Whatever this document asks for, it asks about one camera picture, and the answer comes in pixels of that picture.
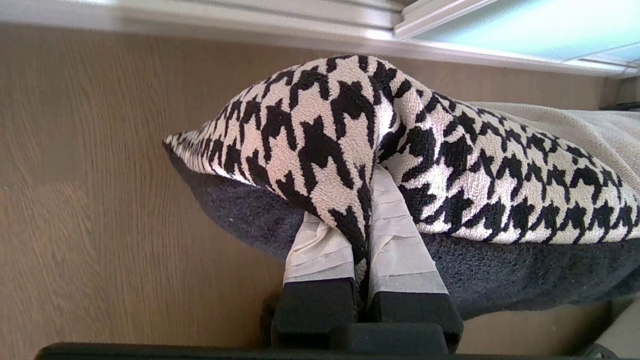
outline wooden floor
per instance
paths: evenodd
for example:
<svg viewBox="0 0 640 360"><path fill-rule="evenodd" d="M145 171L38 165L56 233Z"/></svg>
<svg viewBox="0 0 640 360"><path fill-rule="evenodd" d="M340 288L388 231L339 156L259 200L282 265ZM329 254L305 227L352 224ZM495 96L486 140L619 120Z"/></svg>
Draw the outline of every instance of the wooden floor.
<svg viewBox="0 0 640 360"><path fill-rule="evenodd" d="M283 266L221 231L164 135L244 87L328 53L0 26L0 358L55 341L248 347ZM392 60L451 97L595 109L603 79ZM463 352L558 354L607 307L501 313Z"/></svg>

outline dark gray towel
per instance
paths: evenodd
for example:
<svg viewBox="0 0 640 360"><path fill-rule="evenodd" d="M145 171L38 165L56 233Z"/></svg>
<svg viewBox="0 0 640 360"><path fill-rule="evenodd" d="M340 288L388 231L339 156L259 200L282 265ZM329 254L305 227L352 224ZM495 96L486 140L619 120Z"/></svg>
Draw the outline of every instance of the dark gray towel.
<svg viewBox="0 0 640 360"><path fill-rule="evenodd" d="M169 153L214 222L284 261L303 210L262 188L192 172ZM640 290L640 239L592 245L499 245L422 237L464 319L503 310L586 304Z"/></svg>

